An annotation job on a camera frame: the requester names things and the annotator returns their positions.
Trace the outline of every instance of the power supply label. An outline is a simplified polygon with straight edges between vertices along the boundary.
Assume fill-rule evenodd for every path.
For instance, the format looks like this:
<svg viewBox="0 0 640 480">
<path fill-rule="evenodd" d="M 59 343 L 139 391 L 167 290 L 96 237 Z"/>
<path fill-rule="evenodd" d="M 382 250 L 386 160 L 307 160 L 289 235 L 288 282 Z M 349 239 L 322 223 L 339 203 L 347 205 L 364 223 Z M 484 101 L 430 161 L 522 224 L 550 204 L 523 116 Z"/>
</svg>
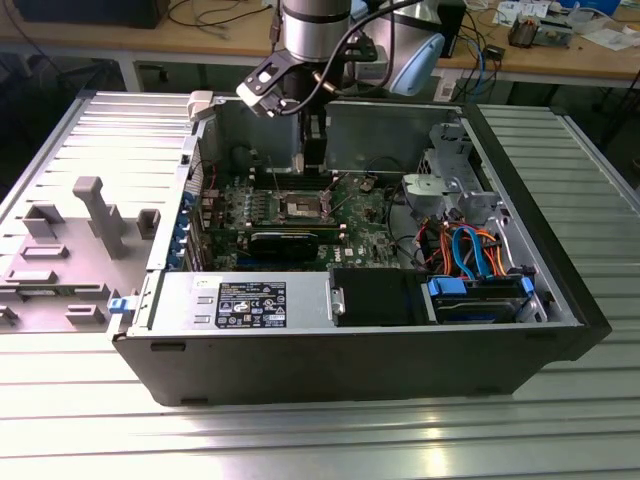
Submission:
<svg viewBox="0 0 640 480">
<path fill-rule="evenodd" d="M 283 328 L 287 326 L 285 282 L 221 283 L 218 328 Z"/>
</svg>

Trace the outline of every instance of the table leg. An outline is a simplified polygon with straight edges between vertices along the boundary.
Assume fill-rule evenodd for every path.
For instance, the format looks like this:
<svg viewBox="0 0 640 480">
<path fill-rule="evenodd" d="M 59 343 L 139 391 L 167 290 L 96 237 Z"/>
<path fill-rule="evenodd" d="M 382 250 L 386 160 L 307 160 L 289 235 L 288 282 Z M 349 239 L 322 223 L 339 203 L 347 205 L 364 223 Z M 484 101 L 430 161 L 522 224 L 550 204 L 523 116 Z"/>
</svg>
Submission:
<svg viewBox="0 0 640 480">
<path fill-rule="evenodd" d="M 200 80 L 200 90 L 209 90 L 209 77 L 207 75 L 207 66 L 198 63 L 198 79 Z"/>
<path fill-rule="evenodd" d="M 462 77 L 462 70 L 442 70 L 433 96 L 434 102 L 450 102 L 456 89 L 456 82 Z"/>
<path fill-rule="evenodd" d="M 127 92 L 142 92 L 142 79 L 140 78 L 135 62 L 129 58 L 119 58 L 118 65 L 120 65 L 120 73 L 122 74 Z"/>
<path fill-rule="evenodd" d="M 542 100 L 542 106 L 544 106 L 544 107 L 550 107 L 551 106 L 551 102 L 553 101 L 553 97 L 555 97 L 556 92 L 558 91 L 559 88 L 560 88 L 560 85 L 558 85 L 558 84 L 551 85 L 551 88 L 549 89 L 549 91 L 545 95 L 544 100 Z"/>
<path fill-rule="evenodd" d="M 511 91 L 509 91 L 509 96 L 507 97 L 506 101 L 507 105 L 514 105 L 514 97 L 516 95 L 516 92 L 518 91 L 518 88 L 520 88 L 520 82 L 513 82 L 511 84 Z"/>
</svg>

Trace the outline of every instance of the cable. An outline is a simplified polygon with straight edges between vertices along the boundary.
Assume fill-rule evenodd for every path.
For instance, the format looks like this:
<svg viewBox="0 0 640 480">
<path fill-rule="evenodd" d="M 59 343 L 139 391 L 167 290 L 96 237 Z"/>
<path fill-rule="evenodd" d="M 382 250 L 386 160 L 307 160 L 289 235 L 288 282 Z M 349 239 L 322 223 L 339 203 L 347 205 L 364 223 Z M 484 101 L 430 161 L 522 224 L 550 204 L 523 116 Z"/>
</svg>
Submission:
<svg viewBox="0 0 640 480">
<path fill-rule="evenodd" d="M 474 280 L 475 276 L 469 267 L 467 267 L 462 258 L 460 258 L 460 238 L 462 234 L 466 232 L 471 237 L 471 243 L 473 245 L 473 251 L 476 257 L 476 267 L 478 268 L 478 274 L 480 276 L 486 277 L 491 275 L 489 272 L 489 267 L 487 266 L 484 258 L 482 257 L 482 244 L 480 243 L 480 239 L 476 234 L 476 229 L 473 227 L 460 226 L 456 229 L 453 234 L 453 239 L 451 242 L 451 249 L 453 250 L 453 258 L 456 261 L 456 265 L 462 270 L 469 279 Z"/>
<path fill-rule="evenodd" d="M 480 63 L 480 75 L 478 76 L 478 81 L 476 82 L 476 86 L 473 89 L 473 95 L 471 96 L 471 100 L 470 100 L 473 102 L 473 100 L 475 100 L 475 98 L 478 95 L 478 89 L 482 84 L 482 77 L 484 76 L 484 70 L 485 70 L 484 55 L 482 55 L 482 51 L 480 51 L 480 45 L 478 45 L 475 41 L 471 40 L 468 37 L 459 37 L 459 38 L 461 40 L 465 40 L 467 43 L 475 47 L 476 52 L 478 54 L 478 61 Z"/>
<path fill-rule="evenodd" d="M 464 4 L 473 12 L 483 12 L 489 8 L 489 0 L 464 0 Z"/>
<path fill-rule="evenodd" d="M 22 30 L 20 25 L 18 25 L 18 22 L 16 22 L 16 20 L 13 18 L 13 15 L 11 14 L 11 11 L 9 10 L 9 0 L 2 0 L 2 5 L 4 6 L 4 11 L 7 15 L 7 18 L 9 19 L 11 24 L 15 27 L 15 29 L 20 33 L 20 35 L 22 35 L 22 38 L 24 38 L 27 41 L 27 43 L 29 43 L 33 48 L 35 48 L 36 51 L 42 57 L 44 57 L 47 60 L 47 62 L 49 62 L 49 64 L 53 67 L 53 69 L 56 72 L 58 72 L 60 77 L 65 82 L 67 82 L 69 86 L 71 86 L 74 90 L 78 90 L 78 86 L 65 76 L 64 72 L 60 69 L 60 67 L 58 67 L 58 65 L 56 65 L 56 63 L 51 59 L 51 57 L 49 57 L 49 55 L 44 53 L 42 49 L 33 40 L 31 40 L 31 38 L 24 32 L 24 30 Z"/>
<path fill-rule="evenodd" d="M 210 31 L 207 30 L 205 24 L 207 22 L 205 22 L 204 20 L 202 20 L 202 18 L 205 15 L 209 15 L 211 13 L 216 13 L 216 12 L 227 12 L 229 10 L 233 10 L 234 8 L 236 8 L 238 5 L 240 5 L 240 0 L 235 0 L 233 5 L 229 6 L 229 7 L 224 7 L 224 8 L 214 8 L 211 10 L 206 10 L 202 13 L 198 13 L 196 11 L 196 0 L 191 0 L 191 13 L 193 14 L 193 21 L 196 22 L 199 26 L 198 29 L 202 32 L 208 33 L 209 35 L 215 35 L 216 37 L 222 38 L 223 40 L 228 40 L 229 36 L 222 32 L 222 31 Z M 213 27 L 210 28 L 216 28 L 218 30 L 224 30 L 226 29 L 226 25 L 215 25 Z"/>
<path fill-rule="evenodd" d="M 309 96 L 305 100 L 300 102 L 298 105 L 296 105 L 295 107 L 290 108 L 289 110 L 281 110 L 278 113 L 280 115 L 283 115 L 283 116 L 284 115 L 294 115 L 294 114 L 302 111 L 313 100 L 313 98 L 318 94 L 318 92 L 322 88 L 322 85 L 324 84 L 324 82 L 327 80 L 327 77 L 329 76 L 329 72 L 331 71 L 331 66 L 332 66 L 331 64 L 338 57 L 338 55 L 340 54 L 340 50 L 349 41 L 349 39 L 351 38 L 351 35 L 353 35 L 356 31 L 360 30 L 363 26 L 365 26 L 366 24 L 372 22 L 376 18 L 380 18 L 383 15 L 386 15 L 387 13 L 391 13 L 391 12 L 393 12 L 395 10 L 400 9 L 400 8 L 404 8 L 404 7 L 408 7 L 410 5 L 414 5 L 416 3 L 419 3 L 420 1 L 421 0 L 405 0 L 403 2 L 398 2 L 398 3 L 395 3 L 395 4 L 390 5 L 388 7 L 381 8 L 377 12 L 372 13 L 368 17 L 363 18 L 362 20 L 360 20 L 359 22 L 357 22 L 356 24 L 351 26 L 351 28 L 349 28 L 349 30 L 347 30 L 347 32 L 342 36 L 342 38 L 340 39 L 340 41 L 336 45 L 336 47 L 333 49 L 333 52 L 331 53 L 331 56 L 329 57 L 329 60 L 327 61 L 327 65 L 325 66 L 324 71 L 322 72 L 322 76 L 318 80 L 317 85 L 311 91 Z"/>
<path fill-rule="evenodd" d="M 402 240 L 405 237 L 413 238 L 413 235 L 405 235 L 405 237 L 400 237 L 399 239 L 396 240 L 396 238 L 393 236 L 393 231 L 391 230 L 391 212 L 393 210 L 393 199 L 395 198 L 396 194 L 400 190 L 401 186 L 402 186 L 402 182 L 398 182 L 395 189 L 393 190 L 393 193 L 391 194 L 391 197 L 389 198 L 389 206 L 387 207 L 387 231 L 389 232 L 389 237 L 391 238 L 391 241 L 395 244 L 398 251 L 413 261 L 413 254 L 409 253 L 407 250 L 405 250 L 400 245 L 398 245 L 398 242 L 400 240 Z"/>
<path fill-rule="evenodd" d="M 389 0 L 389 4 L 390 6 L 393 6 L 393 0 Z M 389 21 L 390 21 L 390 31 L 389 31 L 389 59 L 387 62 L 387 69 L 385 71 L 384 77 L 382 77 L 382 80 L 380 80 L 378 82 L 377 85 L 374 85 L 373 87 L 364 90 L 364 91 L 359 91 L 359 92 L 346 92 L 346 91 L 342 91 L 342 90 L 336 90 L 336 94 L 343 96 L 343 97 L 360 97 L 360 96 L 366 96 L 366 95 L 370 95 L 371 93 L 375 92 L 376 90 L 379 90 L 381 88 L 383 88 L 387 83 L 389 83 L 389 80 L 391 80 L 391 76 L 393 75 L 393 64 L 395 63 L 395 59 L 396 59 L 396 16 L 392 13 L 391 15 L 389 15 Z"/>
<path fill-rule="evenodd" d="M 496 248 L 496 259 L 498 260 L 498 266 L 500 267 L 500 273 L 502 273 L 502 275 L 504 277 L 507 276 L 507 272 L 504 269 L 504 266 L 502 265 L 502 252 L 500 250 L 500 247 Z"/>
<path fill-rule="evenodd" d="M 498 17 L 498 23 L 489 24 L 489 23 L 485 23 L 485 22 L 483 22 L 483 21 L 481 20 L 481 17 L 482 17 L 482 15 L 484 15 L 484 12 L 483 12 L 482 14 L 478 15 L 477 20 L 478 20 L 478 23 L 479 23 L 480 25 L 482 25 L 483 27 L 490 28 L 489 32 L 487 33 L 487 37 L 489 37 L 489 38 L 493 38 L 493 37 L 492 37 L 492 34 L 493 34 L 493 32 L 495 32 L 495 30 L 496 30 L 498 27 L 500 27 L 500 26 L 507 26 L 507 25 L 508 25 L 508 23 L 502 23 L 502 22 L 500 21 L 500 15 L 502 15 L 502 16 L 504 17 L 504 20 L 505 20 L 506 22 L 508 22 L 508 21 L 509 21 L 509 18 L 507 17 L 507 15 L 506 15 L 504 12 L 501 12 L 501 11 L 500 11 L 500 10 L 498 10 L 497 8 L 491 7 L 491 8 L 487 8 L 487 9 L 485 10 L 485 12 L 490 12 L 490 11 L 495 11 L 495 12 L 496 12 L 496 16 Z"/>
<path fill-rule="evenodd" d="M 402 172 L 406 172 L 406 169 L 402 166 L 402 164 L 400 163 L 400 160 L 398 160 L 395 157 L 392 157 L 390 155 L 379 155 L 377 157 L 373 157 L 371 160 L 369 160 L 367 162 L 367 166 L 364 167 L 364 173 L 368 173 L 369 169 L 371 168 L 371 165 L 373 165 L 377 160 L 389 160 L 391 161 L 396 167 L 398 167 L 400 169 L 400 171 Z"/>
<path fill-rule="evenodd" d="M 476 21 L 475 19 L 471 16 L 471 14 L 468 11 L 464 12 L 465 15 L 467 15 L 469 17 L 469 20 L 471 20 L 471 25 L 472 27 L 468 27 L 466 25 L 460 25 L 460 28 L 464 28 L 466 30 L 471 30 L 472 32 L 474 32 L 476 34 L 476 44 L 480 47 L 480 50 L 483 51 L 486 46 L 487 46 L 487 40 L 484 38 L 484 35 L 482 33 L 480 33 L 480 31 L 478 30 L 478 26 L 476 25 Z M 463 35 L 458 35 L 458 38 L 463 38 L 463 37 L 467 37 L 465 34 Z M 480 64 L 480 57 L 476 57 L 476 63 L 473 67 L 473 69 L 471 70 L 471 73 L 469 74 L 469 76 L 467 77 L 467 81 L 464 84 L 464 87 L 462 87 L 462 90 L 460 90 L 452 99 L 452 101 L 456 101 L 459 97 L 461 93 L 464 93 L 464 97 L 463 100 L 466 100 L 467 98 L 467 88 L 469 86 L 469 82 L 471 81 L 471 78 L 473 77 L 474 72 L 477 70 L 478 66 Z M 476 87 L 480 84 L 479 82 L 479 78 L 478 80 L 476 80 Z"/>
<path fill-rule="evenodd" d="M 186 22 L 183 22 L 182 20 L 177 20 L 173 16 L 173 12 L 175 12 L 176 8 L 178 8 L 179 6 L 184 5 L 185 3 L 191 2 L 191 1 L 192 0 L 180 0 L 178 3 L 176 3 L 173 6 L 171 6 L 169 8 L 169 11 L 168 11 L 168 14 L 167 14 L 169 20 L 172 21 L 173 23 L 178 24 L 178 25 L 182 25 L 183 27 L 196 27 L 196 28 L 200 28 L 200 27 L 215 27 L 215 26 L 218 26 L 218 25 L 224 25 L 225 23 L 235 22 L 236 20 L 240 20 L 241 18 L 248 17 L 250 15 L 255 15 L 257 13 L 265 12 L 265 11 L 267 11 L 267 10 L 269 10 L 271 8 L 271 5 L 269 5 L 269 6 L 266 6 L 264 8 L 259 8 L 257 10 L 252 10 L 250 12 L 243 13 L 242 15 L 236 15 L 235 17 L 231 17 L 231 18 L 228 18 L 226 20 L 220 20 L 219 22 L 212 22 L 212 23 L 207 23 L 207 22 L 203 22 L 203 23 L 186 23 Z M 200 15 L 202 16 L 202 15 L 205 15 L 207 13 L 213 13 L 213 10 L 210 10 L 210 11 L 205 12 L 205 13 L 200 14 Z"/>
<path fill-rule="evenodd" d="M 493 274 L 497 277 L 499 275 L 498 267 L 496 266 L 496 261 L 493 259 L 493 255 L 491 255 L 489 252 L 484 252 L 484 254 L 487 256 L 487 258 L 491 262 L 491 269 L 493 270 Z"/>
<path fill-rule="evenodd" d="M 213 166 L 213 176 L 211 177 L 211 184 L 209 185 L 209 190 L 213 190 L 213 187 L 216 183 L 216 179 L 218 178 L 218 166 Z"/>
</svg>

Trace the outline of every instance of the blue latch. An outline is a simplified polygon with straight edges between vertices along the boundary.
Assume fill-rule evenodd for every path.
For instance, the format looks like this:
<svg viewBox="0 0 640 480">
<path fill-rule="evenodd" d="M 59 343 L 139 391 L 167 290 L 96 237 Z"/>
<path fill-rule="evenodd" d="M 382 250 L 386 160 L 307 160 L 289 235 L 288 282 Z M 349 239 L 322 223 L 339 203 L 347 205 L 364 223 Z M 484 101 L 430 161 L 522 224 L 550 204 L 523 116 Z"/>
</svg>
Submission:
<svg viewBox="0 0 640 480">
<path fill-rule="evenodd" d="M 107 306 L 110 314 L 134 312 L 138 306 L 138 297 L 129 296 L 121 298 L 112 298 Z"/>
<path fill-rule="evenodd" d="M 172 268 L 180 267 L 180 259 L 175 255 L 169 255 L 167 257 L 167 267 L 172 267 Z"/>
<path fill-rule="evenodd" d="M 182 203 L 185 207 L 191 208 L 196 204 L 196 197 L 192 193 L 184 192 L 182 194 Z"/>
<path fill-rule="evenodd" d="M 189 225 L 189 215 L 187 215 L 186 213 L 179 213 L 176 223 L 182 228 L 186 227 L 187 225 Z"/>
<path fill-rule="evenodd" d="M 173 229 L 173 236 L 176 237 L 178 240 L 181 240 L 187 236 L 187 232 L 185 232 L 184 229 L 176 225 L 176 227 Z"/>
<path fill-rule="evenodd" d="M 429 288 L 429 295 L 432 297 L 467 294 L 467 287 L 465 287 L 461 278 L 435 277 L 429 280 L 427 287 Z"/>
<path fill-rule="evenodd" d="M 527 294 L 527 297 L 532 297 L 536 291 L 529 277 L 522 277 L 522 288 L 524 288 L 524 293 Z"/>
</svg>

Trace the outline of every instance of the electronic device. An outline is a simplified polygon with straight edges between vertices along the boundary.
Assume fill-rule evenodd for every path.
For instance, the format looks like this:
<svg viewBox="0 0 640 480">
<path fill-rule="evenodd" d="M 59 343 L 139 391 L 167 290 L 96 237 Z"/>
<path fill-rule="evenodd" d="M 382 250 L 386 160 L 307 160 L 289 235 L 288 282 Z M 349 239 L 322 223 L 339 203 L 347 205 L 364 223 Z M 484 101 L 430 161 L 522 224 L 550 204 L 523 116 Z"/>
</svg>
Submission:
<svg viewBox="0 0 640 480">
<path fill-rule="evenodd" d="M 535 45 L 545 47 L 566 47 L 571 43 L 573 28 L 562 19 L 547 17 L 540 19 L 540 28 L 533 39 Z"/>
<path fill-rule="evenodd" d="M 520 48 L 531 47 L 539 28 L 539 18 L 518 14 L 511 30 L 509 30 L 509 45 Z"/>
<path fill-rule="evenodd" d="M 568 128 L 527 108 L 332 102 L 305 174 L 295 117 L 85 95 L 0 209 L 0 330 L 106 329 L 165 405 L 511 393 L 610 331 L 494 133 Z"/>
<path fill-rule="evenodd" d="M 14 0 L 26 22 L 156 28 L 170 0 Z"/>
<path fill-rule="evenodd" d="M 488 60 L 495 60 L 496 62 L 501 62 L 504 58 L 504 48 L 500 48 L 496 45 L 489 44 L 484 50 L 482 50 L 482 55 L 484 58 Z"/>
</svg>

